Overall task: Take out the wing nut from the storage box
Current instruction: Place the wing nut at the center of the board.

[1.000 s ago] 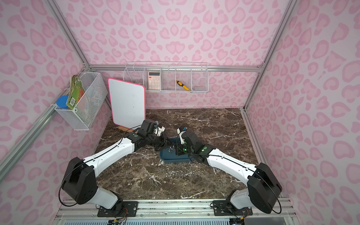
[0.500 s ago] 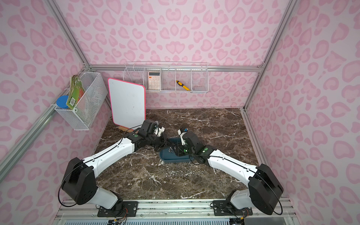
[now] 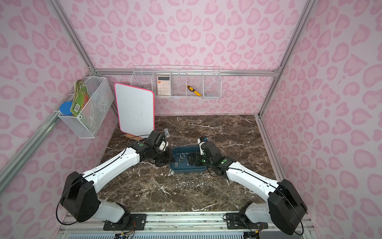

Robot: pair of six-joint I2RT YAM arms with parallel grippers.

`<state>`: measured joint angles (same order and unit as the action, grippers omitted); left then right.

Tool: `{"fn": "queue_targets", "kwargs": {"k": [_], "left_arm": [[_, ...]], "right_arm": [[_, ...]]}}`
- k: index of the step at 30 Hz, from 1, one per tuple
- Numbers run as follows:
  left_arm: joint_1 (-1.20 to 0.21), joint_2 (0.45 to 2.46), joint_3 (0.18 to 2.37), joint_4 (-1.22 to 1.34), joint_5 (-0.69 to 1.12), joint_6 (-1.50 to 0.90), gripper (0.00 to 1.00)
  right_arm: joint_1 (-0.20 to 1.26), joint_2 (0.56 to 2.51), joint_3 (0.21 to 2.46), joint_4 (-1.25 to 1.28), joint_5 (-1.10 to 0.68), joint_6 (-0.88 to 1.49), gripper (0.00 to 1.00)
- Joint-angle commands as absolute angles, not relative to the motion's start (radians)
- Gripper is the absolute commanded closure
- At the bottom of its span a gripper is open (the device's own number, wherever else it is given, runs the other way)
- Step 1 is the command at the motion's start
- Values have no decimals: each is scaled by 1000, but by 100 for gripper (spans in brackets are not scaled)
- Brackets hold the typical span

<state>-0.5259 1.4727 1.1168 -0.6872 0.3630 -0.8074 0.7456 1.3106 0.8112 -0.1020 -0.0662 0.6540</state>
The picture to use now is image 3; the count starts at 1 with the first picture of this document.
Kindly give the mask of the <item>teal plastic storage box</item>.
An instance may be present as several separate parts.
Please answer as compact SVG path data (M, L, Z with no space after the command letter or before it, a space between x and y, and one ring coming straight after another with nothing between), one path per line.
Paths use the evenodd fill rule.
M179 154L188 153L188 162L179 162ZM207 170L205 165L202 165L197 156L200 156L200 148L198 145L179 146L172 149L172 156L175 160L170 164L170 169L174 173L198 173Z

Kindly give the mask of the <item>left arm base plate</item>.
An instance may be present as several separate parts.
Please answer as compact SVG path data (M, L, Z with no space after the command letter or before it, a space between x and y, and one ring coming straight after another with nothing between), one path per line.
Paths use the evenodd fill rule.
M104 231L143 231L146 225L147 214L129 214L123 216L117 223L105 221Z

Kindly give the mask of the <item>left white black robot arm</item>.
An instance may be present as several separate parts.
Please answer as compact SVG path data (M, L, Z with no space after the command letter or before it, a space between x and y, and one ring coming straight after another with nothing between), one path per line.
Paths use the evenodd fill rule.
M103 164L83 173L72 172L66 179L58 205L69 212L78 223L89 219L127 225L129 210L118 203L98 198L97 194L115 177L146 160L159 163L170 161L169 143L163 140L151 144L149 140L134 141L122 152Z

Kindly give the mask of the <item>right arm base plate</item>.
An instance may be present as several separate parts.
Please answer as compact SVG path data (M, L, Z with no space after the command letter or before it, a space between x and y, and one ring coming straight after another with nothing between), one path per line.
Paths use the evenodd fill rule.
M226 222L227 228L229 230L235 230L235 229L265 230L269 228L268 223L263 223L263 222L253 223L244 214L239 212L226 213L222 218Z

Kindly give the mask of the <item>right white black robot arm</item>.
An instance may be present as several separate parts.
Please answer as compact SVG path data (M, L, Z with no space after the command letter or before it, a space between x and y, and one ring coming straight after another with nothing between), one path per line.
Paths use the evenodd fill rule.
M296 234L297 227L302 225L307 206L290 181L269 179L246 168L234 158L222 155L211 141L199 142L198 150L187 159L189 165L210 168L216 175L246 187L267 202L262 217L255 212L255 206L245 209L244 215L252 223L272 223L287 235Z

